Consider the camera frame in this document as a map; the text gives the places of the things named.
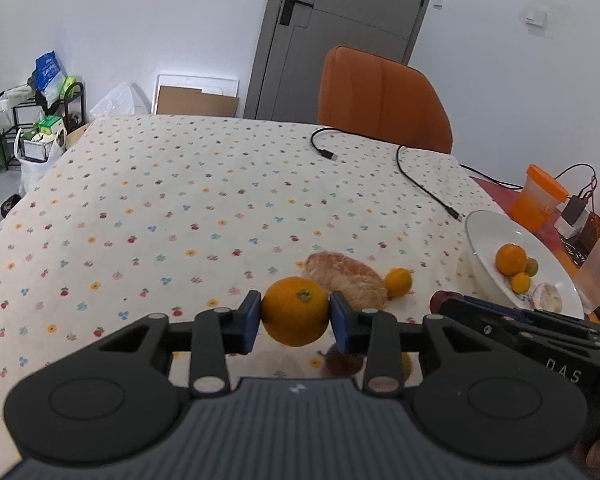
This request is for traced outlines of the small peeled pomelo piece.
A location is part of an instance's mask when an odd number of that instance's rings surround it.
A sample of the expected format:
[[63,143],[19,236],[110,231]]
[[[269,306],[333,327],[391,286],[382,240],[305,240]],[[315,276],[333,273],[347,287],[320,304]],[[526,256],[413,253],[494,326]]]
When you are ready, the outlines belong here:
[[562,296],[552,284],[541,283],[536,286],[531,294],[530,302],[535,310],[550,313],[562,312]]

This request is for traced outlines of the small orange kumquat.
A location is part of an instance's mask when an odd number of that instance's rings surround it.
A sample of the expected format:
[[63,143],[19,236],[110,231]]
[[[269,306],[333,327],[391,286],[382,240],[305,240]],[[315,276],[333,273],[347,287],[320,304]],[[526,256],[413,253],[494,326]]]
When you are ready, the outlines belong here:
[[531,287],[531,278],[527,273],[519,272],[510,279],[510,288],[516,295],[525,295]]

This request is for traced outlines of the yellow green small fruit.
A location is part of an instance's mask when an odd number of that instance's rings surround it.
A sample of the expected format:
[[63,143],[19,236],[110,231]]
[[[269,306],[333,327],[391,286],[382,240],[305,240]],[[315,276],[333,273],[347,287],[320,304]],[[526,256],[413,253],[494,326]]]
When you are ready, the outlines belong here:
[[533,278],[539,270],[539,263],[535,260],[535,258],[529,257],[526,262],[526,266],[524,267],[524,273]]

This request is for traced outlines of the large orange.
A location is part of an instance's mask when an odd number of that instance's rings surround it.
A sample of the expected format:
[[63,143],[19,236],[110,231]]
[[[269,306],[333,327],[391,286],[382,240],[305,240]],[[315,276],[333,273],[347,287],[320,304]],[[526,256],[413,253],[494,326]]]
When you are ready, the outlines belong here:
[[508,243],[498,248],[495,255],[495,267],[506,278],[512,278],[515,274],[524,272],[527,259],[524,248]]
[[265,292],[261,320],[266,332],[280,344],[288,347],[312,344],[327,330],[327,294],[308,278],[282,278]]

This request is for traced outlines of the small mandarin orange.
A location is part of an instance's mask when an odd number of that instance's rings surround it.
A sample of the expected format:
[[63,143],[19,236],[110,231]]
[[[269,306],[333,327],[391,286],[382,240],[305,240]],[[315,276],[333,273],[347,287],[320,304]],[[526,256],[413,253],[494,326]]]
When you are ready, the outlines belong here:
[[413,287],[411,271],[404,268],[393,268],[386,274],[384,284],[389,298],[404,297]]

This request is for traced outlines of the large peeled pomelo segment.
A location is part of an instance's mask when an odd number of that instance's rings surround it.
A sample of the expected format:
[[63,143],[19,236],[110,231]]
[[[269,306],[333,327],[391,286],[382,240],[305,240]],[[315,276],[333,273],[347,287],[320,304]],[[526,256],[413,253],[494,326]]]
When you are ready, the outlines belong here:
[[340,292],[355,311],[385,310],[388,292],[373,269],[340,252],[316,252],[306,258],[304,275],[325,292]]

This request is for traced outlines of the ribbed clear glass cup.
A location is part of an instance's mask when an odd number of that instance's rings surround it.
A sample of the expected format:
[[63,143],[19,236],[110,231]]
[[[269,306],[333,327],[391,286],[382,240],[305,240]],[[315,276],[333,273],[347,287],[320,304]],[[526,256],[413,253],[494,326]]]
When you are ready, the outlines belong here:
[[574,276],[573,283],[586,315],[600,307],[600,240]]

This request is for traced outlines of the white ceramic plate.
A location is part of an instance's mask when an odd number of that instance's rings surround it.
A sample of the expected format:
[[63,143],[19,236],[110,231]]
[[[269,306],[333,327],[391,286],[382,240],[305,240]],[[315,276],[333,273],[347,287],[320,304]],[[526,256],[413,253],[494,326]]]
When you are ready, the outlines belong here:
[[497,304],[582,318],[577,289],[557,258],[504,214],[478,210],[466,219],[469,262],[482,296]]

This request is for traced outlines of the orange lidded plastic cup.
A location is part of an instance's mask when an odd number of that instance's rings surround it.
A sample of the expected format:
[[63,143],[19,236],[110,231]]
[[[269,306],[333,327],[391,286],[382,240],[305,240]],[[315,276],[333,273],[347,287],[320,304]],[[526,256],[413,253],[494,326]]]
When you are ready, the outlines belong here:
[[527,169],[524,187],[515,198],[508,215],[532,234],[538,234],[569,192],[548,172],[536,165]]

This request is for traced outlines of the floral patterned tablecloth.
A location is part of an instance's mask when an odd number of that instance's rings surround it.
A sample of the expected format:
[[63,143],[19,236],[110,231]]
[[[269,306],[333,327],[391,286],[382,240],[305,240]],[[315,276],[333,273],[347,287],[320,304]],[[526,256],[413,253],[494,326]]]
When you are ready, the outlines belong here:
[[475,291],[465,218],[496,203],[445,154],[312,125],[99,119],[0,227],[0,477],[18,460],[9,390],[145,315],[189,321],[340,252],[411,271],[417,322]]

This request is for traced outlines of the white plastic bag with boxes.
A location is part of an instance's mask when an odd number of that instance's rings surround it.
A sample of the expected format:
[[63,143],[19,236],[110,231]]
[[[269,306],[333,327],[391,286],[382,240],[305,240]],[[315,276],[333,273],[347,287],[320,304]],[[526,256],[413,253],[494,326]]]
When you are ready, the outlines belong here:
[[30,193],[67,148],[64,120],[48,115],[31,128],[19,128],[15,138],[15,158],[20,162],[19,193]]

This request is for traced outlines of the black metal shelf rack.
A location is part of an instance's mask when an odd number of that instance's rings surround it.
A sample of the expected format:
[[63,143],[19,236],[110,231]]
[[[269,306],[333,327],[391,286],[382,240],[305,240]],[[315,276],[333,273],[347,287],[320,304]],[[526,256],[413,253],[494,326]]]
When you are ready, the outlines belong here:
[[[23,99],[23,89],[0,93],[0,139],[6,169],[19,166],[15,158],[15,138],[19,129],[31,130],[45,116],[44,108],[34,94]],[[68,89],[50,106],[50,111],[64,120],[68,133],[86,124],[85,89],[82,81],[73,81]]]

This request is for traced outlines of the white framed cardboard panel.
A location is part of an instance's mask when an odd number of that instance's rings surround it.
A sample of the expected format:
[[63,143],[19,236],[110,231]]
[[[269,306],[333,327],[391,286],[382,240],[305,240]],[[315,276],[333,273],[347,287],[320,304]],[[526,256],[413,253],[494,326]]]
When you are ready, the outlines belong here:
[[239,81],[219,77],[159,74],[152,112],[155,115],[234,117]]

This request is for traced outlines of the blue white snack bag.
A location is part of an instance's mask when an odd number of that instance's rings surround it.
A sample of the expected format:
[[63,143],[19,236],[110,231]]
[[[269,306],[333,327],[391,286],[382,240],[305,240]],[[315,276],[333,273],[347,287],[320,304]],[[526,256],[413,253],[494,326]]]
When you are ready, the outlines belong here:
[[46,52],[35,60],[33,76],[36,90],[47,103],[53,104],[60,98],[66,74],[54,51]]

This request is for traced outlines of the white wall switch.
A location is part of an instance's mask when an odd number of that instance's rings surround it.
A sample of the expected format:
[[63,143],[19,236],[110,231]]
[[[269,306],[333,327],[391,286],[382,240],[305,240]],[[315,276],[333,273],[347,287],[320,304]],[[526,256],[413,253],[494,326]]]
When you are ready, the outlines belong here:
[[544,29],[547,24],[547,10],[539,6],[530,6],[524,14],[524,24]]

